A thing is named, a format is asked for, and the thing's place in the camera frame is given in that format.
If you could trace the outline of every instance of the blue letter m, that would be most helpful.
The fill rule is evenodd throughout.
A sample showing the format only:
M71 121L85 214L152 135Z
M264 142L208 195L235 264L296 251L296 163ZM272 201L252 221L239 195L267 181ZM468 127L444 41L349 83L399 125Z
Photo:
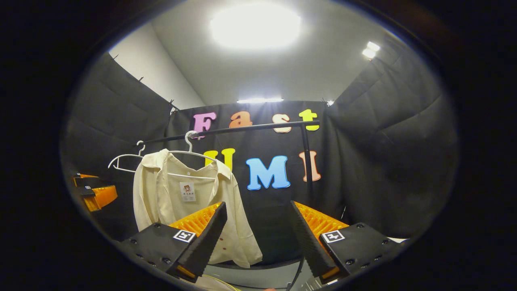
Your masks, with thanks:
M259 179L264 187L269 188L269 184L273 177L273 188L286 188L291 185L287 180L285 173L285 162L287 161L286 156L276 156L271 160L269 169L266 169L264 164L259 158L251 158L246 161L246 164L250 166L250 184L248 190L259 190L261 188Z

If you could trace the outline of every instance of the rack pole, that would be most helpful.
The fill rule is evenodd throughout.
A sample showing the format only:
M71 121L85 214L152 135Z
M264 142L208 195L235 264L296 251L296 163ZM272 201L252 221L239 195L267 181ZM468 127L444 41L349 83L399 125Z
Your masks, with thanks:
M295 122L285 122L285 123L268 123L268 124L259 124L259 125L251 125L251 126L242 126L242 127L233 127L233 128L222 128L222 129L214 129L208 130L206 132L199 132L197 134L191 134L189 137L195 138L199 136L206 135L217 135L217 134L226 134L226 133L236 133L236 132L245 132L247 130L258 130L258 129L270 129L270 128L280 128L280 127L293 127L300 125L318 125L320 124L319 120L314 121L295 121ZM146 140L141 142L140 145L160 142L160 141L170 141L170 140L179 140L184 139L185 135L178 135L173 137L159 138L153 140Z
M311 151L309 149L309 138L307 137L307 128L305 125L300 125L301 138L303 141L303 151L305 152L305 173L307 176L307 190L309 191L309 199L311 206L315 207L314 194L312 190L312 166L311 166Z

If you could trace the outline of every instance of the light fixture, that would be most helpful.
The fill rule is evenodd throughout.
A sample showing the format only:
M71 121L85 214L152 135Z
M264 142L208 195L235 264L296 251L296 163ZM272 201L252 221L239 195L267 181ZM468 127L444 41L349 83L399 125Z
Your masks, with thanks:
M366 47L374 52L377 52L377 51L379 51L379 49L381 49L381 47L379 45L377 45L371 41L368 41L368 44L366 45Z
M274 4L241 5L219 12L210 22L214 39L236 49L286 46L299 34L301 18Z
M373 59L375 57L375 52L371 49L365 49L362 51L362 54L365 55L369 59Z
M265 103L265 102L280 102L284 101L283 98L250 98L250 99L243 99L243 100L237 100L237 103Z

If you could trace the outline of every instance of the black fabric backdrop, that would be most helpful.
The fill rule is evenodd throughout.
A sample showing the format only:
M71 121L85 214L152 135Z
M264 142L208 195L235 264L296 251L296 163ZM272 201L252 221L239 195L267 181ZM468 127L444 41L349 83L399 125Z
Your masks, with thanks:
M91 214L111 238L127 239L138 232L133 173L108 169L108 163L121 154L138 154L133 147L138 140L163 137L171 107L107 53L92 64L72 101L62 151L65 168L115 185L118 198ZM146 147L151 152L160 149L157 144ZM124 157L120 166L136 169L140 161Z
M364 222L390 237L423 231L452 187L459 154L455 123L450 99L428 64L387 35L322 117L325 169L340 177L324 184L341 195L318 208L345 204L345 222Z
M239 112L250 113L253 125L273 123L274 114L287 114L290 121L302 121L298 115L300 112L311 109L319 116L327 107L324 102L314 101L283 101L281 103L265 104L224 104L180 110L173 113L171 121L166 129L167 136L183 135L194 129L195 114L215 112L217 118L211 122L210 130L229 128L230 117ZM309 147L317 152L316 167L321 175L323 163L321 161L322 130L308 130ZM257 243L262 250L263 260L256 264L269 265L291 260L298 257L301 252L287 219L287 206L291 200L309 205L307 183L303 181L305 175L303 160L298 156L303 152L303 143L299 127L293 127L288 133L277 133L273 129L253 130L249 132L228 133L220 135L208 135L201 140L190 139L196 153L204 153L209 150L219 152L217 159L224 161L221 150L235 149L233 155L232 172L239 184L239 191L246 216ZM188 145L184 140L165 142L164 148L169 150L188 151ZM287 180L291 185L287 188L264 188L260 190L248 190L250 182L250 169L246 160L260 158L266 167L273 157L287 156L285 163ZM205 160L200 157L178 154L180 161L191 168L201 168ZM313 182L314 193L321 196L322 185L320 181ZM338 192L325 194L325 199L336 200Z

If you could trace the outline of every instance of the hanger hook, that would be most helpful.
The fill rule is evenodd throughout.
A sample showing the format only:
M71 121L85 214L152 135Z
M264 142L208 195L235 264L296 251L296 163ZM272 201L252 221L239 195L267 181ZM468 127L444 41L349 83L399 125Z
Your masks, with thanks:
M139 141L136 143L136 145L138 146L141 142L144 142L144 141L143 141L143 140L139 140ZM139 150L139 151L138 151L138 155L141 155L140 153L141 153L143 150L145 150L145 144L144 144L144 147L143 147L141 150Z
M192 152L192 142L190 142L190 140L189 140L189 136L190 136L191 134L196 134L196 133L197 133L197 131L195 131L195 130L191 130L191 131L188 131L188 132L185 134L185 141L186 141L186 142L188 143L188 145L189 145L189 152L190 152L190 153Z

